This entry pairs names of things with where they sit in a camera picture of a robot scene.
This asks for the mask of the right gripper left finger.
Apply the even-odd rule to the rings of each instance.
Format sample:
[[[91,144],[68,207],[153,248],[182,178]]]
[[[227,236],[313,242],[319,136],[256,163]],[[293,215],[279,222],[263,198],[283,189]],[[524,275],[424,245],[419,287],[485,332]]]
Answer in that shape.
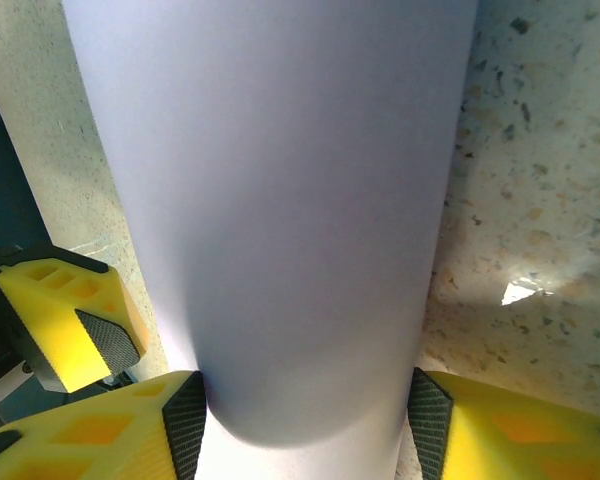
[[[0,480],[194,480],[207,401],[171,372],[0,427]]]

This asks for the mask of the lavender cloth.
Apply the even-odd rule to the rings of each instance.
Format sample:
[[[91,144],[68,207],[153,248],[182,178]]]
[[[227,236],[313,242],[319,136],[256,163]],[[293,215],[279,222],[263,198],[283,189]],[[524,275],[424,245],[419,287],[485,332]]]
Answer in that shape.
[[[196,480],[394,480],[478,0],[63,0]]]

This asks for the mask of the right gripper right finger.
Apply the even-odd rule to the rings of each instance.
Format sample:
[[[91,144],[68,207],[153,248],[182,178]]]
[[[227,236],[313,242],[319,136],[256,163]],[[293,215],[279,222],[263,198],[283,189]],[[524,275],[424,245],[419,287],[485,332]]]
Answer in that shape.
[[[408,422],[423,480],[600,480],[600,417],[415,369]]]

